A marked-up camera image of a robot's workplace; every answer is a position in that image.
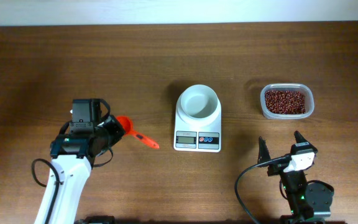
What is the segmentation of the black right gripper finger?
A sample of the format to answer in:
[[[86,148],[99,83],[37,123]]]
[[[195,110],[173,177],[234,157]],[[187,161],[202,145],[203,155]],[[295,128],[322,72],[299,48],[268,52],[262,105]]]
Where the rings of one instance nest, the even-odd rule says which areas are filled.
[[[266,141],[262,138],[262,136],[259,137],[259,155],[257,158],[257,164],[259,167],[265,167],[268,166],[268,162],[271,160],[270,153],[268,150],[268,147],[266,145]]]
[[[294,132],[294,137],[295,137],[295,145],[296,146],[307,146],[309,145],[309,142],[301,135],[301,133],[299,131],[295,131]]]

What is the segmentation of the red plastic measuring scoop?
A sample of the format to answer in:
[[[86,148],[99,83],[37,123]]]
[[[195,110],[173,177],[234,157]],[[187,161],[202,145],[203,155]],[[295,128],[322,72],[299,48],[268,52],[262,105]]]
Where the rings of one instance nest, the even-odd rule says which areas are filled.
[[[152,149],[159,149],[159,144],[150,137],[136,131],[133,121],[128,116],[117,116],[117,121],[123,127],[125,135],[130,135]]]

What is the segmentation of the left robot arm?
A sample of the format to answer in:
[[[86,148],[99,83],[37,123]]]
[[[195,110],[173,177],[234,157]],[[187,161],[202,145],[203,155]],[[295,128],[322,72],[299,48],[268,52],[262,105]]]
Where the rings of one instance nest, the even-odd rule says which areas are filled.
[[[36,223],[74,223],[81,193],[91,171],[106,163],[95,159],[124,136],[125,131],[100,98],[72,101],[71,120],[50,145],[50,160],[35,159],[32,177],[45,188]]]

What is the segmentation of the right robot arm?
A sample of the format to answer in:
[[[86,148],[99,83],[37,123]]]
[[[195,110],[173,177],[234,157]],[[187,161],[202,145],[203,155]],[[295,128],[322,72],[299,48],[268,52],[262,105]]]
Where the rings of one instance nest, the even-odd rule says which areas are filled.
[[[280,217],[280,223],[324,223],[331,216],[334,188],[320,180],[307,180],[305,170],[314,165],[318,150],[298,131],[290,152],[272,159],[265,140],[259,138],[257,163],[267,167],[267,175],[280,177],[280,193],[286,198],[291,214]]]

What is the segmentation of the white digital kitchen scale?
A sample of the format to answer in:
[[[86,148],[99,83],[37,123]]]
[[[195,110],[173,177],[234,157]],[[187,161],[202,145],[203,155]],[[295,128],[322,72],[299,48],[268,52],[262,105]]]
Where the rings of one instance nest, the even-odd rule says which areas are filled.
[[[221,110],[215,119],[191,119],[184,115],[179,99],[175,111],[173,148],[177,151],[219,152],[222,148]]]

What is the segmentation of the clear plastic bean container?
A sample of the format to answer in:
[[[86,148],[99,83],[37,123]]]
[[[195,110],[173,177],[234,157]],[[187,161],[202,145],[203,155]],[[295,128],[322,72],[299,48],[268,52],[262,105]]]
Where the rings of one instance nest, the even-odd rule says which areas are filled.
[[[265,93],[270,90],[279,91],[299,91],[305,95],[305,108],[304,114],[275,114],[271,113],[265,104]],[[265,86],[260,92],[260,104],[263,115],[268,119],[303,119],[309,117],[314,111],[314,98],[311,90],[303,84],[299,83],[274,83]]]

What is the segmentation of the red beans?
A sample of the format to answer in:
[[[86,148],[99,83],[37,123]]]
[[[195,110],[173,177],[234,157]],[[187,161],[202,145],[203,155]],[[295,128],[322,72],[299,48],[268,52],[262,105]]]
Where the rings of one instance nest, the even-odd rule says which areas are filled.
[[[299,91],[270,90],[265,93],[265,104],[271,113],[304,114],[305,95]]]

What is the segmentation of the white round bowl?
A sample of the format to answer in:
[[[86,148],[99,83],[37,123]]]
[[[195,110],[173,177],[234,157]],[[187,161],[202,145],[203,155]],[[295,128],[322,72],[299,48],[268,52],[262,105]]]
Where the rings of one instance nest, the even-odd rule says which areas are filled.
[[[180,96],[179,106],[191,119],[215,119],[221,110],[216,92],[206,85],[188,87]]]

